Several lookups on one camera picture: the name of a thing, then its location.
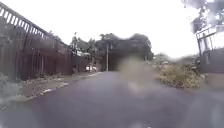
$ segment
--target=utility pole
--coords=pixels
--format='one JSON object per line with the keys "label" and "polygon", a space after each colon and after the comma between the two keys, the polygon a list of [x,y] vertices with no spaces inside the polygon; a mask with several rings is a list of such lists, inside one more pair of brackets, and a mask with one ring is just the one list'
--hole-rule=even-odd
{"label": "utility pole", "polygon": [[109,58],[108,58],[108,51],[109,51],[109,50],[108,50],[108,49],[109,49],[109,48],[108,48],[108,43],[107,43],[107,60],[106,60],[106,61],[107,61],[107,62],[106,62],[107,67],[106,67],[106,71],[108,71],[108,60],[109,60]]}

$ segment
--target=tree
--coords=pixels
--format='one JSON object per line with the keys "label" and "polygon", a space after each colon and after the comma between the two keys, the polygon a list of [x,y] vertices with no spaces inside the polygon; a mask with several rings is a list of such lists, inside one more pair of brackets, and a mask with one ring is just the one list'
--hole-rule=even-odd
{"label": "tree", "polygon": [[147,36],[134,34],[127,39],[121,39],[116,35],[101,34],[101,39],[96,41],[96,48],[105,70],[107,46],[109,47],[109,70],[114,70],[120,60],[135,56],[142,60],[152,60],[151,42]]}
{"label": "tree", "polygon": [[185,5],[199,9],[198,17],[192,21],[193,32],[201,31],[208,25],[221,25],[224,21],[224,1],[184,0]]}
{"label": "tree", "polygon": [[80,37],[77,37],[77,33],[75,33],[74,36],[72,37],[72,42],[70,43],[70,47],[76,53],[77,53],[77,51],[86,53],[86,52],[88,52],[90,45],[88,42],[82,40]]}

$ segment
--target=sidewalk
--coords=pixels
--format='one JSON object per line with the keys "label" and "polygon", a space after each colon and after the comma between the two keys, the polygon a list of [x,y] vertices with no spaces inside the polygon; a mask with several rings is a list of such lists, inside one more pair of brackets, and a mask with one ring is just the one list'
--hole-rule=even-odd
{"label": "sidewalk", "polygon": [[86,72],[73,74],[71,76],[54,75],[16,83],[15,85],[19,87],[19,92],[8,97],[0,97],[0,110],[3,110],[8,106],[18,102],[31,100],[35,97],[44,95],[45,93],[49,93],[58,88],[65,87],[71,83],[75,83],[79,80],[91,77],[98,73],[99,72]]}

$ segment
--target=vegetation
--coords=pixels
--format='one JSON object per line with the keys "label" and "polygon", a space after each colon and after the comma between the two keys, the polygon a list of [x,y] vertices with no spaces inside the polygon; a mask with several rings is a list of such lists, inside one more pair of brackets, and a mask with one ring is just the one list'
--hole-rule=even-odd
{"label": "vegetation", "polygon": [[189,57],[173,63],[157,65],[158,79],[163,84],[176,88],[199,88],[201,76],[193,69]]}
{"label": "vegetation", "polygon": [[208,25],[221,25],[224,21],[224,1],[184,0],[186,5],[199,9],[198,17],[192,21],[193,32],[201,31]]}
{"label": "vegetation", "polygon": [[91,60],[99,60],[102,70],[106,69],[106,56],[108,50],[109,70],[116,70],[118,63],[129,56],[135,56],[143,60],[151,60],[153,53],[151,51],[151,42],[147,36],[134,34],[127,39],[121,39],[116,35],[101,34],[100,40],[90,39],[88,42],[77,37],[75,33],[70,46],[77,53],[89,53]]}

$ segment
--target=wet road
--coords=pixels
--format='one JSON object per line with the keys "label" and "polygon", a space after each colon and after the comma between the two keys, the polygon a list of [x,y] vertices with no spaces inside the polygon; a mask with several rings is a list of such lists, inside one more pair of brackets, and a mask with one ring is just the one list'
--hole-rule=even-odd
{"label": "wet road", "polygon": [[221,128],[223,93],[149,82],[139,91],[104,72],[0,112],[0,128]]}

